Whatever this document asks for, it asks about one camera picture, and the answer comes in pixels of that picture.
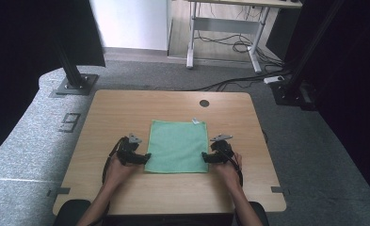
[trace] green towel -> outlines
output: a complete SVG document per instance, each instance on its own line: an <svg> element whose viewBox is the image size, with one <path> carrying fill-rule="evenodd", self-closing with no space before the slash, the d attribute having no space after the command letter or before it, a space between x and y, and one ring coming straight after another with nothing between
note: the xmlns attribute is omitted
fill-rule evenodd
<svg viewBox="0 0 370 226"><path fill-rule="evenodd" d="M145 170L159 173L207 172L201 153L208 153L205 122L153 121Z"/></svg>

